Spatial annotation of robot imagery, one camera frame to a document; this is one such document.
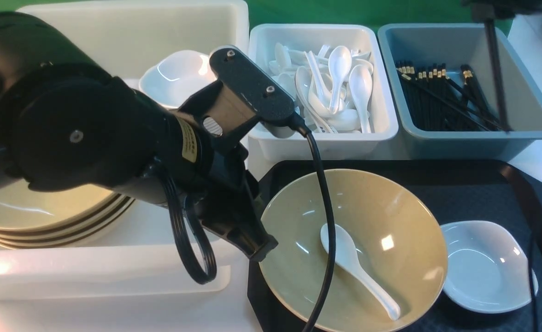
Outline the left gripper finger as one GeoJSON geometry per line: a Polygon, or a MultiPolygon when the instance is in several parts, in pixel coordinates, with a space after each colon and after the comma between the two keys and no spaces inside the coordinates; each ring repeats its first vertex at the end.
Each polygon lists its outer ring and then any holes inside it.
{"type": "Polygon", "coordinates": [[[223,217],[216,221],[216,234],[253,262],[262,262],[278,246],[258,217],[223,217]]]}

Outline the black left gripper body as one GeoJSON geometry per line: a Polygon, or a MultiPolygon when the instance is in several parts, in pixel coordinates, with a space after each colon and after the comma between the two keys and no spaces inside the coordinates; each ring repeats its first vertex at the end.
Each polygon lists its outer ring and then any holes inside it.
{"type": "Polygon", "coordinates": [[[255,126],[223,128],[208,112],[215,99],[214,83],[191,95],[175,112],[181,128],[191,129],[184,138],[184,158],[193,167],[193,207],[201,225],[216,234],[216,221],[223,217],[258,217],[254,200],[258,182],[244,162],[247,149],[241,140],[255,126]]]}

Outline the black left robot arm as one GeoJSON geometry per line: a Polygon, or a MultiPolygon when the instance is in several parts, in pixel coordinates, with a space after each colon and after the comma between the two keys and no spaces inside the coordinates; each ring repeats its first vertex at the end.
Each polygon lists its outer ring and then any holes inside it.
{"type": "Polygon", "coordinates": [[[240,140],[254,126],[249,88],[265,78],[235,46],[208,57],[215,80],[168,111],[102,69],[42,19],[0,12],[0,189],[37,192],[92,184],[178,210],[260,262],[277,246],[258,218],[258,191],[240,140]]]}

